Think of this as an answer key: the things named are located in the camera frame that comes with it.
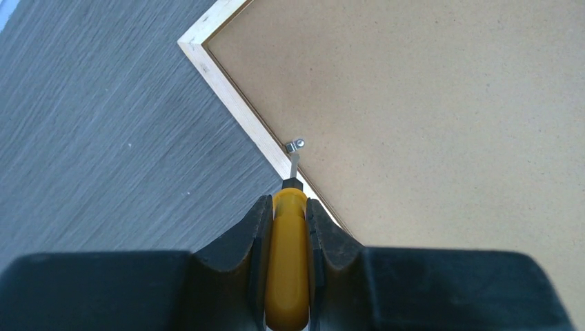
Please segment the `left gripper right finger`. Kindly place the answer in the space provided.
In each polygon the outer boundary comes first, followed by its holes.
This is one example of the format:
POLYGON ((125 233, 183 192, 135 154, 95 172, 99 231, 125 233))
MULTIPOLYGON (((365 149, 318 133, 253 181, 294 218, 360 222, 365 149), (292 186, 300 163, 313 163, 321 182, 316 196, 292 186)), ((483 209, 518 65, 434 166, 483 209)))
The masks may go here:
POLYGON ((368 247, 309 200, 311 330, 572 330, 528 255, 368 247))

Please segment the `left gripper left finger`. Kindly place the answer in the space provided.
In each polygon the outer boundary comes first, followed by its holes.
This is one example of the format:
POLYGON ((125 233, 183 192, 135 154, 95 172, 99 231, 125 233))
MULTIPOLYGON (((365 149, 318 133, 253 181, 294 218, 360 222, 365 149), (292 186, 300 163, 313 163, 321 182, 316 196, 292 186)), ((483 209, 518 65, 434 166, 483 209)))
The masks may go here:
POLYGON ((2 330, 264 330, 272 198, 196 252, 52 252, 1 273, 2 330))

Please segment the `orange tool handle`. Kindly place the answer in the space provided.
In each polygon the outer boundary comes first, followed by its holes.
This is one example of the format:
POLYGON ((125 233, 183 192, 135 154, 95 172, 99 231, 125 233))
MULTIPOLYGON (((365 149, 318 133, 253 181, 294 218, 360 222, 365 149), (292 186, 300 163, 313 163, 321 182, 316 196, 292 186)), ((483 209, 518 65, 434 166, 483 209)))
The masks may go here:
POLYGON ((290 176, 273 197, 268 274, 264 297, 266 324, 271 330, 302 330, 309 320, 306 204, 297 178, 299 155, 290 155, 290 176))

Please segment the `wooden picture frame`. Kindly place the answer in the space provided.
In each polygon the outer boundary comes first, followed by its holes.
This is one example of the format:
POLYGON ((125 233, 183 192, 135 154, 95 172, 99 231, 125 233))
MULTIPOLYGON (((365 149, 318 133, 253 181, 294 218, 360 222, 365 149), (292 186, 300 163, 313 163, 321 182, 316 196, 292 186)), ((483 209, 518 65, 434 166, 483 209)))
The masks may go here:
POLYGON ((584 329, 583 1, 217 1, 178 45, 356 239, 529 254, 584 329))

